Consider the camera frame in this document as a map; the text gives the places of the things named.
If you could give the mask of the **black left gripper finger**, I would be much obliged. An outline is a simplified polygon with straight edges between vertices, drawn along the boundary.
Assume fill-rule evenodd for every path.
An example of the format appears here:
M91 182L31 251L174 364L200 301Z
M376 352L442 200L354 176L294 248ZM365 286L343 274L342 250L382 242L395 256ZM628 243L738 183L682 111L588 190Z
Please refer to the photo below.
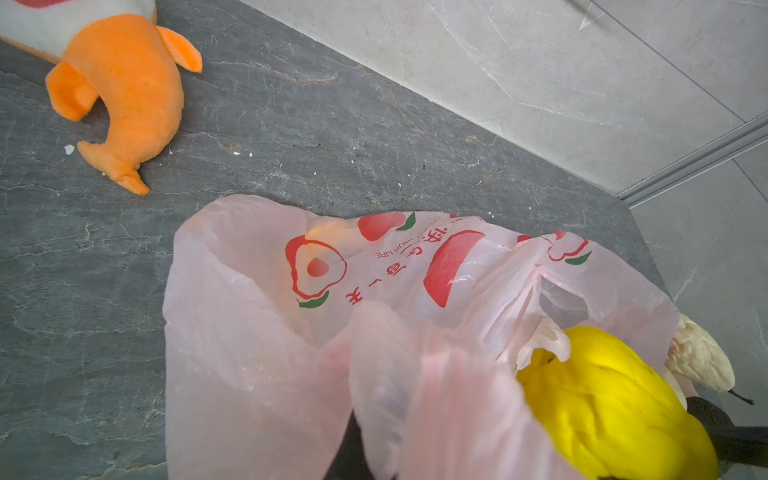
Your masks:
M324 480L374 480L365 459L361 429L354 413L350 415L339 449Z

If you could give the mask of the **pink plastic bag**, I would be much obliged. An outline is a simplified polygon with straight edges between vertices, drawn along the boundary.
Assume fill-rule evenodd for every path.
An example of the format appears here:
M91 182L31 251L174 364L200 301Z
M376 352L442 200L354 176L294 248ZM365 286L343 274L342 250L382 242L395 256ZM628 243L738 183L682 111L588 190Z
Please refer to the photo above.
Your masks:
M173 479L321 479L351 422L377 479L575 479L515 373L567 328L660 369L670 297L576 234L442 212L214 201L176 232L163 303Z

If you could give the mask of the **yellow fake lemon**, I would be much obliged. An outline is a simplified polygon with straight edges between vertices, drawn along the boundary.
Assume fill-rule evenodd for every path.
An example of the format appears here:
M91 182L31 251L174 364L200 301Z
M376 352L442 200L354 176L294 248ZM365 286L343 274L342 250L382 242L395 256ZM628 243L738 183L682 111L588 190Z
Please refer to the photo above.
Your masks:
M619 338L566 330L571 354L537 349L518 371L525 399L558 452L589 479L716 479L705 428Z

